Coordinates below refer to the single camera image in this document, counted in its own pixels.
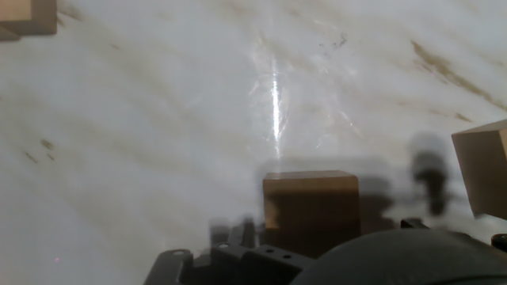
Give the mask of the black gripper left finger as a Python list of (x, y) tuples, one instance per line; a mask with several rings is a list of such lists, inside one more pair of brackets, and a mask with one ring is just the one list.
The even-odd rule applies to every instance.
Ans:
[(144, 285), (290, 284), (314, 263), (271, 245), (256, 246), (255, 237), (254, 226), (236, 226), (199, 257), (187, 249), (160, 253)]

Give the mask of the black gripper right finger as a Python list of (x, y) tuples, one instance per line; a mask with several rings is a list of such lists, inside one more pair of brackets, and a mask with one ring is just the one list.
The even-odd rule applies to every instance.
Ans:
[(494, 248), (507, 253), (507, 234), (495, 234), (491, 237), (490, 242)]

